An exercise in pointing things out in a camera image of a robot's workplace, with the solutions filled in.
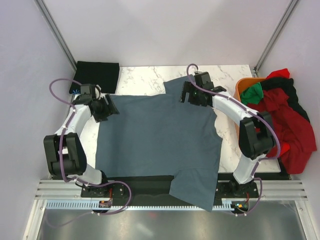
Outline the red t shirt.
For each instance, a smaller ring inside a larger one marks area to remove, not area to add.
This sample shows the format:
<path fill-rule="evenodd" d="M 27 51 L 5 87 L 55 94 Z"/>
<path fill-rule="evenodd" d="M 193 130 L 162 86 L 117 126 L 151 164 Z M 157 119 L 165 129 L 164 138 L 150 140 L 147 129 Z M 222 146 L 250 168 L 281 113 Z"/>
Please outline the red t shirt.
<path fill-rule="evenodd" d="M 273 71 L 265 79 L 273 77 L 291 78 L 286 68 Z M 259 112 L 270 113 L 280 146 L 289 146 L 289 150 L 280 156 L 286 172 L 291 175 L 301 174 L 312 153 L 317 151 L 314 130 L 310 122 L 288 105 L 289 97 L 281 88 L 263 90 L 263 94 L 264 97 L 259 104 L 247 106 Z"/>

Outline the left aluminium frame post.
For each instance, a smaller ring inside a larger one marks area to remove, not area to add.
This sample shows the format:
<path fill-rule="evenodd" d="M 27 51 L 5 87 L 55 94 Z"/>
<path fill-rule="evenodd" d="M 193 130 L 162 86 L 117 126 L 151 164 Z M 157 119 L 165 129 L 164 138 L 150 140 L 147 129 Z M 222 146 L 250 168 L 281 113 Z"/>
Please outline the left aluminium frame post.
<path fill-rule="evenodd" d="M 40 10 L 42 16 L 44 17 L 46 23 L 48 24 L 51 32 L 53 33 L 55 39 L 57 40 L 59 46 L 63 50 L 65 56 L 67 57 L 70 65 L 74 70 L 77 69 L 77 62 L 75 58 L 73 57 L 65 39 L 63 38 L 63 35 L 61 31 L 58 28 L 58 25 L 56 24 L 52 14 L 49 11 L 49 8 L 47 7 L 44 0 L 35 0 L 35 4 L 37 5 L 38 9 Z"/>

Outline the blue-grey t shirt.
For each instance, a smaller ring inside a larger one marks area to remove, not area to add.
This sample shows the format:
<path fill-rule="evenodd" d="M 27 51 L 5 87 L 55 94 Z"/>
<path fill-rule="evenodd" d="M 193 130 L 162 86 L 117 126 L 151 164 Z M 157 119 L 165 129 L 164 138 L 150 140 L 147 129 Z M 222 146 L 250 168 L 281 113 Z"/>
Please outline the blue-grey t shirt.
<path fill-rule="evenodd" d="M 173 176 L 169 194 L 213 209 L 222 139 L 209 106 L 180 102 L 186 76 L 153 96 L 113 95 L 119 113 L 99 125 L 95 167 L 108 177 Z"/>

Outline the aluminium frame extrusion base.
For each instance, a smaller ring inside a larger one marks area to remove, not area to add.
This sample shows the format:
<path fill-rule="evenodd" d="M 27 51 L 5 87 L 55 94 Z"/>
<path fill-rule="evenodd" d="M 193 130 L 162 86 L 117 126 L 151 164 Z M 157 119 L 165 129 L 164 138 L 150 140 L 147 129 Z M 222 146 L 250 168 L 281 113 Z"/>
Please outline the aluminium frame extrusion base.
<path fill-rule="evenodd" d="M 300 180 L 263 180 L 255 181 L 257 190 L 262 193 L 262 201 L 306 200 L 307 193 Z M 81 188 L 73 181 L 41 180 L 35 193 L 36 200 L 82 200 Z"/>

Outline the orange plastic basket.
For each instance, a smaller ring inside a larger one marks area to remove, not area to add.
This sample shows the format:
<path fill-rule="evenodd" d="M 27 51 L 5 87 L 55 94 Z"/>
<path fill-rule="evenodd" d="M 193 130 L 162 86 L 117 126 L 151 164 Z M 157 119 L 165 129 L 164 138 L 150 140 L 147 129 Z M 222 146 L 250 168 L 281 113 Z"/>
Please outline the orange plastic basket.
<path fill-rule="evenodd" d="M 245 91 L 247 88 L 255 85 L 256 83 L 260 83 L 264 81 L 265 78 L 262 77 L 245 77 L 240 79 L 235 85 L 234 98 L 238 101 L 241 100 L 241 93 Z"/>

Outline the green t shirt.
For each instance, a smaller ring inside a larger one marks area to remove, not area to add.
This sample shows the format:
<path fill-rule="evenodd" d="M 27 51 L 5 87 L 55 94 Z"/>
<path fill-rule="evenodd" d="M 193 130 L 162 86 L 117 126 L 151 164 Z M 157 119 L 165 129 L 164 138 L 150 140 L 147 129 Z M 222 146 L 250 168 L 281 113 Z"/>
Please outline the green t shirt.
<path fill-rule="evenodd" d="M 260 82 L 248 87 L 240 94 L 240 100 L 245 105 L 258 105 L 263 98 L 264 92 Z"/>

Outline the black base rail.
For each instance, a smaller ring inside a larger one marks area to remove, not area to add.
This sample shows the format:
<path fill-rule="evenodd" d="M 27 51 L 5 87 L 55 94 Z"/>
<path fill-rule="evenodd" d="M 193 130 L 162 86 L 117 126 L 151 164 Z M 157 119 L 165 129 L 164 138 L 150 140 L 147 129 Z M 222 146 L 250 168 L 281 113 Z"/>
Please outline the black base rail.
<path fill-rule="evenodd" d="M 217 184 L 213 186 L 213 192 L 209 196 L 198 193 L 190 187 L 183 196 L 173 196 L 170 189 L 174 177 L 167 176 L 139 176 L 139 177 L 115 177 L 104 178 L 103 182 L 110 185 L 104 187 L 85 186 L 81 187 L 82 198 L 102 199 L 109 198 L 115 201 L 117 206 L 123 206 L 131 196 L 129 206 L 196 206 L 201 207 L 204 203 L 216 206 L 223 199 L 251 199 L 257 198 L 259 192 L 257 184 L 250 181 L 239 184 L 230 173 L 219 173 Z"/>

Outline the black t shirt in basket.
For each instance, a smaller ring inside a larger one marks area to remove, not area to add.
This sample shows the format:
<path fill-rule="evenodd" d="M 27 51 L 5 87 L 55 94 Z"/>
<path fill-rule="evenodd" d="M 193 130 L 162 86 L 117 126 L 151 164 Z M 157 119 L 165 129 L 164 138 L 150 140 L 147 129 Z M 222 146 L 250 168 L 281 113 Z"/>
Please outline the black t shirt in basket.
<path fill-rule="evenodd" d="M 276 88 L 282 89 L 283 92 L 288 96 L 288 99 L 287 99 L 288 106 L 291 107 L 294 111 L 296 111 L 308 122 L 310 122 L 307 112 L 303 109 L 303 107 L 299 103 L 299 98 L 297 95 L 297 90 L 294 87 L 293 78 L 271 77 L 269 79 L 263 80 L 260 84 L 262 89 L 265 91 L 270 91 Z"/>

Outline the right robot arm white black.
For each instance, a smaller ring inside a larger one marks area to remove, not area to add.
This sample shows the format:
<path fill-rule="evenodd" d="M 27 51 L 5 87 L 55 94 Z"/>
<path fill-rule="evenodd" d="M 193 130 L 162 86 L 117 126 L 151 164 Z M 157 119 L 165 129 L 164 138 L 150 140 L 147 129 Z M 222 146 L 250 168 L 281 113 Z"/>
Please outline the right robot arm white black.
<path fill-rule="evenodd" d="M 240 197 L 254 188 L 258 165 L 278 143 L 271 115 L 258 112 L 231 96 L 222 86 L 214 86 L 208 72 L 187 74 L 180 102 L 201 107 L 213 107 L 228 116 L 238 126 L 239 163 L 229 181 L 229 191 Z"/>

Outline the aluminium frame post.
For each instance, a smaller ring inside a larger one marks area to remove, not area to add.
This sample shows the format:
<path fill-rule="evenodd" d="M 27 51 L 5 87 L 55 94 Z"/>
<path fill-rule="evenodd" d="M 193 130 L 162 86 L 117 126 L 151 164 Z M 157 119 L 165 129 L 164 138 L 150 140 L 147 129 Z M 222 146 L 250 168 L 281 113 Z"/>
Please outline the aluminium frame post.
<path fill-rule="evenodd" d="M 44 17 L 46 23 L 48 24 L 51 32 L 53 33 L 55 39 L 57 40 L 59 46 L 63 50 L 65 56 L 67 57 L 70 65 L 74 70 L 77 69 L 77 62 L 75 58 L 73 57 L 65 39 L 63 38 L 63 35 L 61 31 L 58 28 L 58 25 L 56 24 L 52 14 L 49 11 L 49 8 L 47 7 L 44 0 L 35 0 L 35 4 L 37 5 L 38 9 L 40 10 L 42 16 Z"/>
<path fill-rule="evenodd" d="M 262 51 L 257 63 L 254 67 L 251 67 L 251 73 L 253 76 L 259 76 L 259 70 L 264 65 L 267 57 L 269 56 L 271 50 L 273 49 L 274 45 L 276 44 L 278 38 L 280 37 L 282 31 L 285 29 L 287 23 L 289 22 L 292 14 L 294 13 L 295 9 L 297 8 L 300 0 L 290 0 L 284 13 L 282 14 L 278 24 L 276 25 L 274 31 L 272 32 L 271 37 L 269 38 L 264 50 Z"/>

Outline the right aluminium frame post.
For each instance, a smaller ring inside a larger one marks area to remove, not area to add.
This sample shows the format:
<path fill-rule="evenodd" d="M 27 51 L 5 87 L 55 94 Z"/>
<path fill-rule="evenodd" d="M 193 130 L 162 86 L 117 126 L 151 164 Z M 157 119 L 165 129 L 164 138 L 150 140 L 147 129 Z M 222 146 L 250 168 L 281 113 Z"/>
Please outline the right aluminium frame post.
<path fill-rule="evenodd" d="M 262 51 L 257 63 L 254 67 L 251 67 L 251 73 L 253 76 L 259 76 L 259 70 L 264 65 L 267 57 L 269 56 L 271 50 L 273 49 L 274 45 L 276 44 L 278 38 L 280 37 L 282 31 L 285 29 L 287 23 L 289 22 L 292 14 L 294 13 L 295 9 L 297 8 L 300 0 L 290 0 L 284 13 L 282 14 L 278 24 L 276 25 L 274 31 L 272 32 L 271 37 L 269 38 L 264 50 Z"/>

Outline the folded black t shirt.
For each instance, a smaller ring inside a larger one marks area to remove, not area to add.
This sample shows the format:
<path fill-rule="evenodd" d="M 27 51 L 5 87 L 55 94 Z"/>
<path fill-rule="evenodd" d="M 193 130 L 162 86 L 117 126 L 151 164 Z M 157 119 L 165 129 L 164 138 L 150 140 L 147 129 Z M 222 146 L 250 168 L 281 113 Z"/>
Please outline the folded black t shirt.
<path fill-rule="evenodd" d="M 78 61 L 73 79 L 82 85 L 99 85 L 103 93 L 114 94 L 119 74 L 119 63 Z"/>

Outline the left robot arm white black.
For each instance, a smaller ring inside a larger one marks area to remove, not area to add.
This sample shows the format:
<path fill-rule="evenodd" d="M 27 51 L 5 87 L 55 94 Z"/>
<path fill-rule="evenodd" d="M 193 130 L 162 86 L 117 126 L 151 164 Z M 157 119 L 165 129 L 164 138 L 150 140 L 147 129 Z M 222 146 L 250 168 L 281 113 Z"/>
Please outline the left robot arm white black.
<path fill-rule="evenodd" d="M 99 197 L 106 196 L 110 185 L 104 181 L 104 173 L 90 166 L 80 135 L 90 118 L 100 123 L 111 115 L 118 115 L 111 96 L 101 95 L 97 85 L 80 85 L 80 94 L 67 103 L 70 112 L 62 126 L 52 135 L 44 137 L 43 145 L 49 173 L 61 177 L 65 182 L 77 181 L 92 186 Z"/>

